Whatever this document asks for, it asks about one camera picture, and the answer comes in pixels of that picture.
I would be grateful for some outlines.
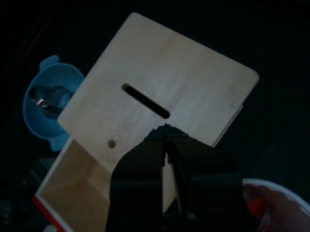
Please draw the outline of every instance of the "small hole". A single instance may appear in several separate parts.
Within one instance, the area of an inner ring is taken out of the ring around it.
[[[117,142],[115,142],[115,140],[110,140],[110,141],[109,141],[109,146],[110,146],[111,149],[114,149],[114,148],[117,147]]]

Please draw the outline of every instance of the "black plastic part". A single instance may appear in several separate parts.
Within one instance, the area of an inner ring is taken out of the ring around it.
[[[162,213],[162,166],[174,167],[177,201]],[[107,231],[257,230],[242,177],[228,156],[165,124],[123,156],[111,176]]]

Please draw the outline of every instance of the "blue object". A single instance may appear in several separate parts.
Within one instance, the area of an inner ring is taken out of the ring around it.
[[[58,55],[46,58],[41,62],[39,68],[41,71],[25,95],[23,117],[33,134],[50,141],[53,151],[59,151],[70,138],[70,134],[61,127],[58,118],[53,119],[46,116],[45,109],[34,102],[30,92],[35,86],[42,86],[47,89],[62,86],[75,93],[85,80],[85,76],[73,65],[59,62]]]

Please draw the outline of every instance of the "red object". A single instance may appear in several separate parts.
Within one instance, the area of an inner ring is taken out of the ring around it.
[[[39,210],[42,211],[42,213],[46,215],[47,220],[51,222],[51,224],[57,227],[58,232],[66,232],[63,226],[59,224],[59,222],[55,220],[54,216],[51,215],[51,213],[49,212],[49,210],[46,209],[43,203],[41,202],[41,200],[34,197],[33,198],[33,203],[35,204],[35,206],[39,208]]]

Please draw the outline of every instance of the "plywood sheet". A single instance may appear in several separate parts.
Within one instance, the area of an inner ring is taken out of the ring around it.
[[[114,170],[123,154],[165,123],[213,145],[257,81],[253,69],[133,13],[58,122]],[[169,119],[123,90],[125,84],[170,112]]]

